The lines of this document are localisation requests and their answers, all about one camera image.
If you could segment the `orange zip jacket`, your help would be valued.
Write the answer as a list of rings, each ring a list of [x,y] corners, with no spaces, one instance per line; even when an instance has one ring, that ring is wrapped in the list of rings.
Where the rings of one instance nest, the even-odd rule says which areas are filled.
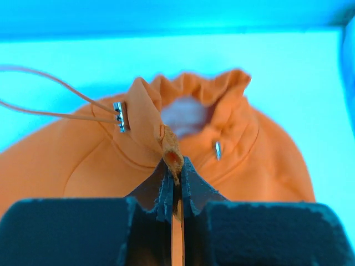
[[[125,94],[59,114],[1,154],[1,219],[21,200],[123,198],[164,162],[173,181],[170,265],[185,265],[186,159],[228,201],[314,202],[297,146],[244,96],[250,80],[240,69],[137,78]]]

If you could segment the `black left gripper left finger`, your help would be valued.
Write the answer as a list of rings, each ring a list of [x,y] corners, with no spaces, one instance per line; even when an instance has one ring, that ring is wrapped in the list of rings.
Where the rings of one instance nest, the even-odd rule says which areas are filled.
[[[123,198],[24,199],[1,219],[2,265],[170,265],[164,162]]]

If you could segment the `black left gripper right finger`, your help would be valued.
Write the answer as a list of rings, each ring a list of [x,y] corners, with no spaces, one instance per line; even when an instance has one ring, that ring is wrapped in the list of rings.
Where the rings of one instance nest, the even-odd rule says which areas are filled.
[[[353,265],[354,250],[325,204],[233,202],[181,172],[185,265]]]

